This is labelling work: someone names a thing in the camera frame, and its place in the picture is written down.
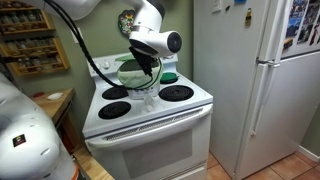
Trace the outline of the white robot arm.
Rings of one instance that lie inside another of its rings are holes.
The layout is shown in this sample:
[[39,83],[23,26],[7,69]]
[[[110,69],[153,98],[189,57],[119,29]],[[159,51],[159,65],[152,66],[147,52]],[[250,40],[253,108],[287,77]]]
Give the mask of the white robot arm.
[[[77,21],[103,17],[102,0],[22,0],[59,16],[69,27],[91,66],[94,66]],[[155,83],[151,63],[177,54],[182,46],[178,32],[161,30],[165,8],[158,0],[121,0],[135,10],[129,34],[129,52],[149,78],[136,90]],[[0,180],[78,180],[79,167],[63,145],[50,116],[22,93],[6,76],[0,76]]]

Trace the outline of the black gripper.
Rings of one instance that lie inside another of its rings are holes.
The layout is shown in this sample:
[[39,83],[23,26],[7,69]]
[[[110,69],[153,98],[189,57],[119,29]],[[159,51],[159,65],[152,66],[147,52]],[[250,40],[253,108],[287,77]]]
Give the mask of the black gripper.
[[143,72],[146,75],[151,76],[152,75],[151,63],[152,63],[153,59],[148,55],[145,55],[143,53],[136,51],[133,47],[130,47],[129,50],[130,50],[131,54],[134,56],[135,60],[140,65]]

